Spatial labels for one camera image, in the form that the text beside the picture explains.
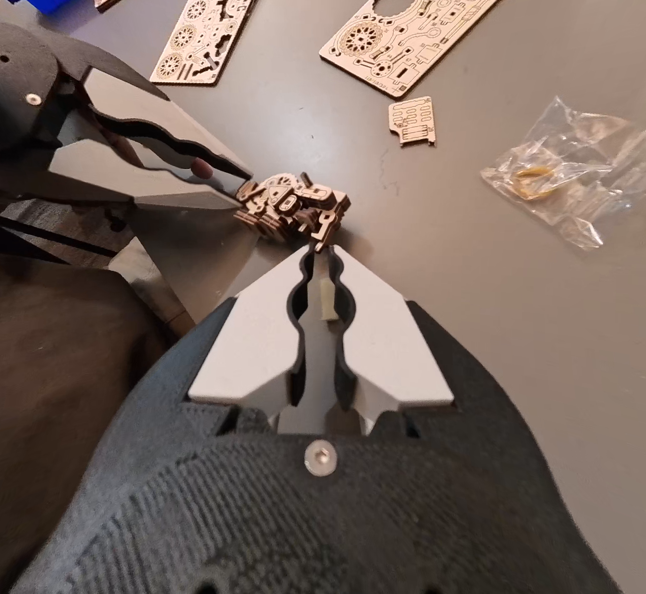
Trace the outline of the wooden puzzle sheet cut out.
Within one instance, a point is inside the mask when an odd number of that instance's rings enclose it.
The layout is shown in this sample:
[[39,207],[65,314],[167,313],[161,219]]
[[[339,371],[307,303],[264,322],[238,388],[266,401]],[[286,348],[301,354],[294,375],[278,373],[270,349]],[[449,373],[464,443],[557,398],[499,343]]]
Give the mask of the wooden puzzle sheet cut out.
[[161,85],[216,85],[255,0],[187,0],[150,75]]

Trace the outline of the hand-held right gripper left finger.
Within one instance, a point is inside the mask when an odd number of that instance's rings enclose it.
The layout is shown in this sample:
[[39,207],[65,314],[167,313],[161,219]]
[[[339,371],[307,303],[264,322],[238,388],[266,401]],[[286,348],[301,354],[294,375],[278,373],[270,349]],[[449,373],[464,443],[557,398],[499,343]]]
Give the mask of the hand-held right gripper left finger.
[[306,388],[306,342],[313,246],[303,246],[230,304],[230,311],[188,390],[198,405],[262,412],[273,430]]

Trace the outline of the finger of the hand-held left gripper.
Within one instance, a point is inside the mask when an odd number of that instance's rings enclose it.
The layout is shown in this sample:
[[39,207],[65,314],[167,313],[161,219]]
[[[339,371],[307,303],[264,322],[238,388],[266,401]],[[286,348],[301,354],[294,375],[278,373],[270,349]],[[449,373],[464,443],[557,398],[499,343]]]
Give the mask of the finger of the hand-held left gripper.
[[149,166],[127,162],[111,146],[83,139],[56,151],[48,167],[69,198],[127,201],[149,211],[225,211],[242,204],[211,180],[195,180],[190,170],[164,162],[146,146],[135,154]]
[[253,172],[208,130],[166,97],[158,97],[97,67],[82,82],[89,108],[101,127],[145,146],[164,162],[189,170],[195,158],[213,169],[250,180]]

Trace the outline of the clear plastic bag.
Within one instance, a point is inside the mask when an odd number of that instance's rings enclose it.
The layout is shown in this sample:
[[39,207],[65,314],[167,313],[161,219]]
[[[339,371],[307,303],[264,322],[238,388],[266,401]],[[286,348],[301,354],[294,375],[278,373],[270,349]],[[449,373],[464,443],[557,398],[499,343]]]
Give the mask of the clear plastic bag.
[[[532,166],[553,170],[553,177],[532,187],[554,191],[526,202],[513,193],[512,177]],[[618,116],[575,110],[554,97],[521,144],[483,168],[480,177],[565,242],[597,250],[625,214],[645,210],[645,130]]]

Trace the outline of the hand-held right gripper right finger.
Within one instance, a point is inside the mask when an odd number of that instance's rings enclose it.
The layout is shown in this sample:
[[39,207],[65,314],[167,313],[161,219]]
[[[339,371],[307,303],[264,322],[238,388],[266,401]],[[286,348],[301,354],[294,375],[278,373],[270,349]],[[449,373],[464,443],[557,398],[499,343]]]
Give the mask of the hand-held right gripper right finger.
[[336,347],[335,392],[343,410],[370,435],[385,412],[446,407],[454,394],[407,300],[339,245],[329,250],[335,310],[343,327]]

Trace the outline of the wooden model car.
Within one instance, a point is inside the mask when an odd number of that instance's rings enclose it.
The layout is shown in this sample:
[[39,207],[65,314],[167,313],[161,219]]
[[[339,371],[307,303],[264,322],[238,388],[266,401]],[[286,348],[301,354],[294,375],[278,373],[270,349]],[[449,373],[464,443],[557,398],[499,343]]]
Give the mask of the wooden model car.
[[351,207],[349,196],[307,173],[281,173],[262,182],[246,181],[235,195],[233,217],[260,237],[278,243],[308,238],[315,253],[328,247]]

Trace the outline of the person's left hand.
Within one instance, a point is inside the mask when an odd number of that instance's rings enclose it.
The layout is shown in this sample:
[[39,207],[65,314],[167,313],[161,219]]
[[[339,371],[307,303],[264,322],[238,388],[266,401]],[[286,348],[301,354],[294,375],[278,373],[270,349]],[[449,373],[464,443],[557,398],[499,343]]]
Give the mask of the person's left hand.
[[[115,149],[120,156],[125,159],[125,161],[137,168],[145,167],[129,140],[109,130],[103,130],[102,134],[109,145],[113,147],[113,149]],[[200,158],[195,158],[190,165],[190,172],[196,178],[209,180],[213,177],[214,169],[206,161]]]

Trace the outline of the grey desk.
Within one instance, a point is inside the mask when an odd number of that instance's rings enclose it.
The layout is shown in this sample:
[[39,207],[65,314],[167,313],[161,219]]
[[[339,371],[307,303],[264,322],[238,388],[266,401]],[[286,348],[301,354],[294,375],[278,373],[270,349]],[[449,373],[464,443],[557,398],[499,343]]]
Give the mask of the grey desk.
[[555,96],[645,125],[645,0],[503,0],[424,76],[437,145],[319,50],[367,0],[257,0],[214,88],[166,93],[261,178],[347,192],[343,245],[469,349],[534,431],[626,593],[645,592],[645,218],[584,253],[480,170]]

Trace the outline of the small wooden puzzle piece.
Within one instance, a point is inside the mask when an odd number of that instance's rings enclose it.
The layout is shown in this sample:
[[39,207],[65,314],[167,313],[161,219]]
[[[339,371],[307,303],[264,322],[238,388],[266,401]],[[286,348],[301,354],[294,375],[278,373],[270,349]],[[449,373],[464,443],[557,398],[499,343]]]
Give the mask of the small wooden puzzle piece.
[[431,96],[396,102],[388,107],[389,130],[399,138],[400,147],[425,143],[435,146],[435,121]]

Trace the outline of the small white wax stick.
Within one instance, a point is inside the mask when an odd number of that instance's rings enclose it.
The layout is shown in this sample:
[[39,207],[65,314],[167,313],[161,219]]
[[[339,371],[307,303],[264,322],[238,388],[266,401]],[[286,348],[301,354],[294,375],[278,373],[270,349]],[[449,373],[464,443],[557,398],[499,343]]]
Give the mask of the small white wax stick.
[[336,313],[335,309],[335,295],[336,288],[333,281],[324,277],[320,280],[320,319],[327,323],[335,322],[339,320],[339,316]]

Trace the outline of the yellow rubber band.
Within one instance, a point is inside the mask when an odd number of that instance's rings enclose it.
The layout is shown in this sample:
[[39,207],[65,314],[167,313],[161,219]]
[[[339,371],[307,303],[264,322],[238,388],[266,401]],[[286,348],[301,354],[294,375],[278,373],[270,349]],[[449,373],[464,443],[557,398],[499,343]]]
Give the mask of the yellow rubber band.
[[546,166],[532,166],[516,171],[512,177],[512,191],[523,201],[540,201],[550,196],[554,188],[534,189],[532,183],[551,177],[553,177],[553,170]]

